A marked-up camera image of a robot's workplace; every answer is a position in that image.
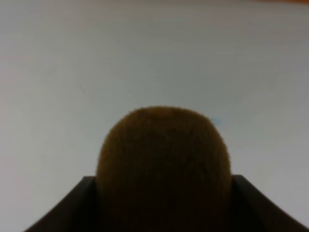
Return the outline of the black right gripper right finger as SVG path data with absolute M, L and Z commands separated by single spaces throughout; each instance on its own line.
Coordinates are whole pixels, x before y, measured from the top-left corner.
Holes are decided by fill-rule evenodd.
M 233 176 L 231 232 L 307 232 L 242 175 Z

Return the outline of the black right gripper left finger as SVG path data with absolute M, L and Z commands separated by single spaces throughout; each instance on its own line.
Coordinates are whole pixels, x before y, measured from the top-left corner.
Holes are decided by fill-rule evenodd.
M 28 232 L 95 232 L 98 208 L 95 178 L 86 176 Z

